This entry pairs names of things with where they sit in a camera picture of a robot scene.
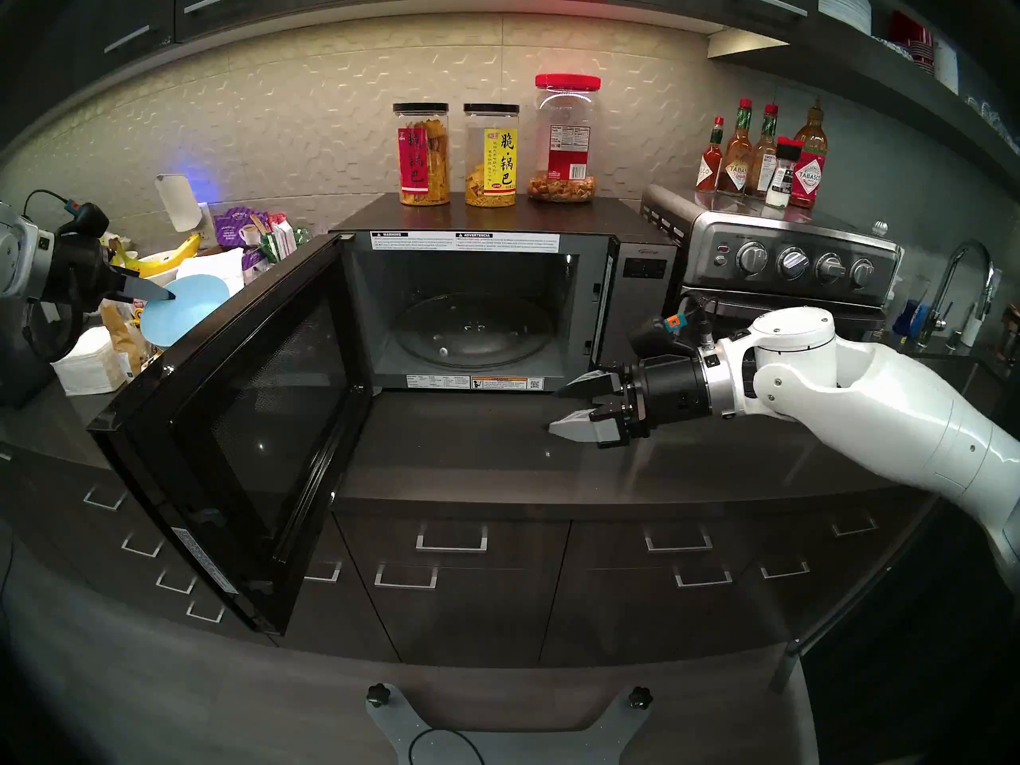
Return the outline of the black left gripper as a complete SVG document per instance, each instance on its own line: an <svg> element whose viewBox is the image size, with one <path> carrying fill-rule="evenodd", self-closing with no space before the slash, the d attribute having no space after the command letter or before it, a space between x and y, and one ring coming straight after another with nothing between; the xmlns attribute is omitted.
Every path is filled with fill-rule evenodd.
<svg viewBox="0 0 1020 765"><path fill-rule="evenodd" d="M177 298L156 282L143 279L128 268L108 265L100 242L106 231L107 226L60 226L55 231L44 301L99 306L103 298L118 302Z"/></svg>

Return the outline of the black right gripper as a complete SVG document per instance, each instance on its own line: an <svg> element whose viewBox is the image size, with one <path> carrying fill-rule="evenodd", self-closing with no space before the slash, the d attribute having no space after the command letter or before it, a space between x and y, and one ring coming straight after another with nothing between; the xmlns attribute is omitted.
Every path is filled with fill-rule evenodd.
<svg viewBox="0 0 1020 765"><path fill-rule="evenodd" d="M620 369L594 369L563 384L562 399L622 398L621 410L590 408L548 423L548 434L595 444L627 446L652 430L712 414L709 385L700 356L663 355L624 364Z"/></svg>

